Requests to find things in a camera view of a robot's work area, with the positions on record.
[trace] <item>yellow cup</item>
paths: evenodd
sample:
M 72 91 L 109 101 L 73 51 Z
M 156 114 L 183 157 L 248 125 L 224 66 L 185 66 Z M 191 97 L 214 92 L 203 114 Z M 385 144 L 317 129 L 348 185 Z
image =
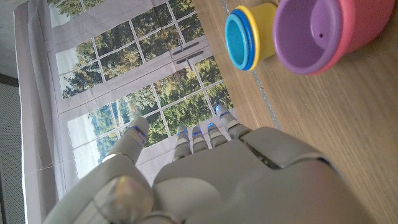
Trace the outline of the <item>yellow cup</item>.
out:
M 272 26 L 277 7 L 273 3 L 263 3 L 251 9 L 246 6 L 238 6 L 237 9 L 243 11 L 248 21 L 254 37 L 254 61 L 249 70 L 253 70 L 260 60 L 275 54 L 274 42 L 272 38 Z

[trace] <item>plastic toy cup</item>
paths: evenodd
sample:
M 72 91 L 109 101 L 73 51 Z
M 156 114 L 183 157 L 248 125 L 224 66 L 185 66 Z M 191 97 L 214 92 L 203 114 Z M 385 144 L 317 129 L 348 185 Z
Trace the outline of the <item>plastic toy cup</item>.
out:
M 242 11 L 240 11 L 239 9 L 234 9 L 231 12 L 231 14 L 235 14 L 235 15 L 237 15 L 240 18 L 240 20 L 243 23 L 244 29 L 246 31 L 246 35 L 248 37 L 249 60 L 248 60 L 248 64 L 243 69 L 244 71 L 247 71 L 247 70 L 249 70 L 252 67 L 253 61 L 254 61 L 255 47 L 254 47 L 253 31 L 251 29 L 250 22 L 249 22 L 248 18 L 246 17 L 246 15 Z
M 235 14 L 230 14 L 226 19 L 225 42 L 235 67 L 244 69 L 249 60 L 249 43 L 243 23 Z
M 245 6 L 238 6 L 236 9 L 243 11 L 250 22 L 254 36 L 254 61 L 249 70 L 253 70 L 260 60 L 264 60 L 275 54 L 272 41 L 272 26 L 277 7 L 272 3 L 260 4 L 248 9 Z
M 292 72 L 324 72 L 379 35 L 394 1 L 283 0 L 274 22 L 276 53 Z

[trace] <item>sheer curtain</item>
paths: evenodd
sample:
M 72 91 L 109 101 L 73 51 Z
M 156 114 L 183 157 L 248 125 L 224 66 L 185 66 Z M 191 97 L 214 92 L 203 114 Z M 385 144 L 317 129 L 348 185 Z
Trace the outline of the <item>sheer curtain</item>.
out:
M 233 107 L 191 0 L 32 0 L 14 14 L 27 222 L 42 222 L 135 117 L 150 122 L 136 165 L 151 184 L 179 124 L 206 134 L 221 127 L 215 106 Z

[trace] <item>window pane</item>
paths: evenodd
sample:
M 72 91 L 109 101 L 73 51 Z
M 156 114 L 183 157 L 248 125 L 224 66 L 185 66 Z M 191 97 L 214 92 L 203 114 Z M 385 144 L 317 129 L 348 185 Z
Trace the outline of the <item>window pane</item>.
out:
M 138 38 L 143 37 L 159 28 L 157 16 L 153 8 L 139 16 L 132 18 L 131 22 Z
M 68 121 L 69 136 L 74 148 L 90 142 L 112 129 L 114 129 L 114 124 L 109 105 Z
M 156 7 L 154 7 L 154 9 L 155 9 L 155 13 L 157 16 L 157 20 L 161 27 L 166 26 L 173 21 L 172 15 L 170 15 L 170 11 L 169 11 L 166 3 L 156 6 Z
M 112 102 L 112 109 L 116 125 L 122 126 L 139 116 L 157 110 L 157 103 L 149 85 Z
M 96 141 L 97 150 L 99 152 L 99 159 L 98 159 L 99 164 L 102 163 L 102 160 L 111 151 L 113 146 L 116 144 L 116 141 L 118 141 L 118 135 L 116 134 L 116 132 L 113 132 L 113 133 L 109 134 L 108 136 L 105 136 Z
M 153 144 L 160 142 L 161 140 L 167 139 L 166 128 L 164 127 L 160 113 L 148 116 L 147 120 L 149 122 L 149 132 L 146 139 L 147 142 L 145 143 L 145 147 L 149 147 Z
M 200 89 L 195 72 L 189 68 L 179 70 L 154 83 L 160 105 L 165 106 Z
M 142 65 L 137 44 L 123 48 L 101 59 L 106 81 Z
M 169 3 L 176 20 L 195 11 L 191 0 L 170 0 Z
M 221 73 L 218 70 L 218 66 L 214 56 L 208 57 L 196 63 L 199 76 L 204 86 L 208 86 L 212 83 L 223 79 Z
M 203 93 L 191 96 L 188 99 L 163 110 L 171 135 L 177 133 L 180 124 L 193 127 L 211 118 L 211 112 Z
M 181 33 L 186 42 L 205 35 L 205 32 L 203 31 L 199 18 L 196 14 L 179 22 L 178 25 L 181 28 Z
M 173 50 L 179 46 L 178 40 L 181 39 L 181 37 L 175 25 L 162 29 L 162 35 L 168 50 Z
M 120 136 L 122 136 L 126 130 L 127 130 L 127 127 L 119 129 Z
M 126 21 L 96 36 L 94 40 L 98 55 L 101 56 L 132 42 L 134 37 L 129 21 Z
M 59 16 L 73 17 L 83 12 L 80 0 L 64 0 L 58 4 L 59 2 L 60 0 L 47 0 L 50 7 L 55 6 L 58 9 Z
M 104 0 L 83 0 L 83 3 L 85 4 L 86 11 L 91 9 L 92 7 L 102 3 Z
M 146 61 L 156 58 L 157 56 L 169 51 L 164 41 L 162 31 L 158 31 L 155 34 L 140 40 L 139 44 Z
M 87 40 L 76 47 L 56 53 L 58 74 L 72 71 L 96 58 L 93 42 Z
M 78 178 L 83 178 L 100 164 L 117 140 L 118 136 L 116 133 L 111 133 L 97 141 L 73 150 Z
M 98 62 L 60 76 L 62 98 L 69 98 L 102 83 Z
M 216 108 L 218 104 L 224 105 L 227 109 L 231 109 L 232 107 L 234 107 L 232 105 L 231 98 L 228 95 L 228 91 L 226 90 L 224 83 L 213 86 L 206 92 L 209 96 L 210 103 L 213 108 Z

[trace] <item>wooden table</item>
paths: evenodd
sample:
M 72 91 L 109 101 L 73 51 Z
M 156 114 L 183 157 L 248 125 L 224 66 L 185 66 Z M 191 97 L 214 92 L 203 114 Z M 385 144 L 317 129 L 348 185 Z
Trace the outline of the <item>wooden table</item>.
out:
M 398 223 L 398 7 L 376 40 L 321 75 L 295 75 L 276 56 L 261 61 L 256 73 L 272 114 L 253 74 L 228 57 L 222 0 L 193 2 L 240 121 L 252 129 L 279 124 L 315 146 L 379 223 Z M 232 11 L 266 1 L 225 2 Z

